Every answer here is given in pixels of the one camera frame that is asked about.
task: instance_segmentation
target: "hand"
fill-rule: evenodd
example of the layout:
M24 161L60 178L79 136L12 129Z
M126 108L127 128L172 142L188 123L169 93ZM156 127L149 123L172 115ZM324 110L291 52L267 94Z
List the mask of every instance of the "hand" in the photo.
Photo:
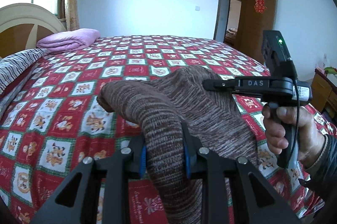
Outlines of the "hand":
M297 107L279 107L277 116L281 121L296 125ZM265 105L262 109L263 124L266 128L267 145L275 155L279 155L282 149L288 147L288 141L284 138L285 130L281 124L270 118L270 108ZM301 161L305 168L311 167L320 156L324 146L324 136L317 130L313 116L303 107L299 116L299 153L297 160Z

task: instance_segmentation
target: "pink folded blanket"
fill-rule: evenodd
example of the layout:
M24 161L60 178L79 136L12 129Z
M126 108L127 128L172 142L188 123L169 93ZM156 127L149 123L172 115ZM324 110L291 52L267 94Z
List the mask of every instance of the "pink folded blanket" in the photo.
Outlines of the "pink folded blanket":
M47 53L59 53L84 49L101 36L98 30L80 28L47 36L37 42L37 48L47 49Z

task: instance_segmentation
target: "black cable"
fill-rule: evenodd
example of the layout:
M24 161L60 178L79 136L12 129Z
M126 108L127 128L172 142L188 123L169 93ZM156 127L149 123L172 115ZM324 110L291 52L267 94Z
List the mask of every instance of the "black cable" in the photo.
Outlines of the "black cable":
M299 93L298 93L298 88L297 88L297 80L294 80L294 86L295 86L296 101L297 101L296 130L295 130L295 138L294 138L294 143L293 143L292 150L291 150L291 153L290 153L289 161L290 161L291 157L293 156L293 152L294 152L294 149L295 149L295 144L296 144L297 135L298 135L298 120L299 120L299 117L300 117L300 98L299 98Z

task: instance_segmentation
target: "wooden dresser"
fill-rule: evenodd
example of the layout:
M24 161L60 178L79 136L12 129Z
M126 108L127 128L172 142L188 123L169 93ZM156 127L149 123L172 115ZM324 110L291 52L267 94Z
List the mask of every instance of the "wooden dresser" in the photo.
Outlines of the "wooden dresser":
M337 112L337 87L323 73L315 70L311 90L311 104L321 113L325 109L333 118Z

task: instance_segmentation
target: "cream headboard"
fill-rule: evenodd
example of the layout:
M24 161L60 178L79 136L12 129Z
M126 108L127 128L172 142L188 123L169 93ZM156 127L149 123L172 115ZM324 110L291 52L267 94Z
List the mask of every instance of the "cream headboard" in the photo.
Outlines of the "cream headboard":
M35 48L38 40L62 31L66 29L58 18L40 6L18 3L0 8L0 56Z

